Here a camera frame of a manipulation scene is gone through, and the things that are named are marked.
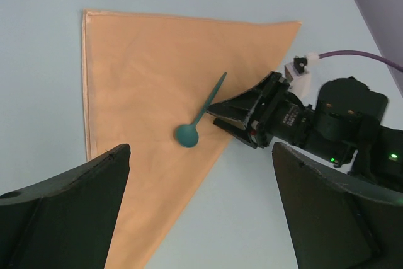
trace purple cable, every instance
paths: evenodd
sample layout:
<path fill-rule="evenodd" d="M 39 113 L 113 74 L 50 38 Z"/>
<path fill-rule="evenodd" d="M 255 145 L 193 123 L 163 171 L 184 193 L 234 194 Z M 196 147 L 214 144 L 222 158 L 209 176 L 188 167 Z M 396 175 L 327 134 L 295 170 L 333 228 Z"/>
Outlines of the purple cable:
<path fill-rule="evenodd" d="M 368 58 L 383 62 L 384 64 L 387 64 L 388 66 L 393 67 L 394 69 L 397 69 L 399 72 L 403 72 L 403 67 L 396 64 L 395 62 L 390 61 L 386 58 L 383 58 L 383 57 L 375 55 L 375 54 L 362 52 L 360 50 L 336 50 L 334 52 L 320 54 L 319 58 L 322 59 L 322 58 L 326 58 L 326 57 L 333 57 L 333 56 L 339 56 L 339 55 L 355 55 L 355 56 L 368 57 Z"/>

